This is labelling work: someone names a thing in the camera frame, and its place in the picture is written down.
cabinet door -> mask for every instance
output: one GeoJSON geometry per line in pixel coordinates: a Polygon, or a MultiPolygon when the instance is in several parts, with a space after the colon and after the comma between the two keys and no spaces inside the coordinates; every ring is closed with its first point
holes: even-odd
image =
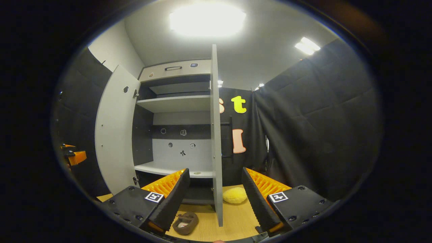
{"type": "Polygon", "coordinates": [[[213,197],[219,227],[223,224],[222,212],[222,153],[220,140],[219,88],[216,45],[212,45],[212,65],[210,71],[210,119],[212,138],[213,197]]]}
{"type": "Polygon", "coordinates": [[[132,120],[135,90],[140,82],[118,65],[105,86],[96,116],[95,147],[99,169],[108,189],[117,194],[135,185],[132,120]]]}

black padded wall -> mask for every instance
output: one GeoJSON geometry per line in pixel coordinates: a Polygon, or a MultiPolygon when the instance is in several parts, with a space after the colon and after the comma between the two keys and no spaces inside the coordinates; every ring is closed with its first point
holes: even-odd
{"type": "Polygon", "coordinates": [[[254,92],[267,175],[337,200],[371,169],[382,137],[374,78],[337,39],[254,92]]]}
{"type": "MultiPolygon", "coordinates": [[[[222,184],[240,185],[242,168],[247,167],[259,171],[263,169],[267,157],[267,147],[264,130],[257,114],[252,91],[230,88],[219,88],[219,97],[223,101],[224,112],[220,114],[221,122],[229,122],[232,116],[232,128],[242,129],[243,146],[246,151],[235,153],[233,158],[222,158],[222,184]],[[237,113],[234,110],[232,98],[241,96],[246,102],[242,104],[246,108],[245,113],[237,113]]],[[[233,154],[232,131],[229,126],[221,126],[222,155],[233,154]]]]}
{"type": "Polygon", "coordinates": [[[59,82],[61,99],[59,96],[54,103],[52,113],[56,120],[53,134],[58,136],[54,141],[86,151],[87,159],[71,170],[92,197],[110,193],[96,159],[95,123],[99,101],[111,74],[88,48],[81,51],[59,82]]]}

orange letter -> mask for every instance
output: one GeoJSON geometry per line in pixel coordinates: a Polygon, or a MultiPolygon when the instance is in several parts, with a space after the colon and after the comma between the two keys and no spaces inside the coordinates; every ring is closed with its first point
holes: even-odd
{"type": "Polygon", "coordinates": [[[219,98],[219,113],[223,113],[225,111],[225,107],[223,107],[223,100],[219,98]]]}
{"type": "Polygon", "coordinates": [[[245,113],[246,108],[243,108],[242,103],[246,103],[246,100],[242,99],[241,96],[236,96],[231,99],[232,102],[234,102],[234,110],[237,113],[245,113]]]}
{"type": "Polygon", "coordinates": [[[241,134],[243,130],[241,129],[233,129],[232,130],[232,143],[234,145],[233,153],[243,153],[246,151],[246,148],[243,146],[243,140],[241,138],[241,134]]]}

ceiling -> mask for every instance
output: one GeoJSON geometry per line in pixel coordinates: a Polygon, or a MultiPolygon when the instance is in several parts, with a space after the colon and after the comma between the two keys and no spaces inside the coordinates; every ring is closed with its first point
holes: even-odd
{"type": "Polygon", "coordinates": [[[259,83],[266,83],[306,57],[294,47],[302,37],[319,46],[338,38],[307,14],[268,0],[218,1],[246,13],[242,30],[231,36],[188,37],[171,30],[169,14],[197,2],[210,0],[159,0],[125,19],[130,41],[146,66],[210,59],[211,45],[216,44],[219,79],[224,80],[223,87],[254,90],[259,83]]]}

brown plastic object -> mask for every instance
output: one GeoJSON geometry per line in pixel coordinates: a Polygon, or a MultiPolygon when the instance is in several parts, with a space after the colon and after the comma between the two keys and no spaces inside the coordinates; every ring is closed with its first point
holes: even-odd
{"type": "Polygon", "coordinates": [[[179,214],[177,220],[172,224],[172,228],[180,235],[190,234],[198,224],[198,216],[193,212],[186,212],[183,215],[179,214]],[[178,227],[179,223],[188,223],[183,227],[178,227]]]}

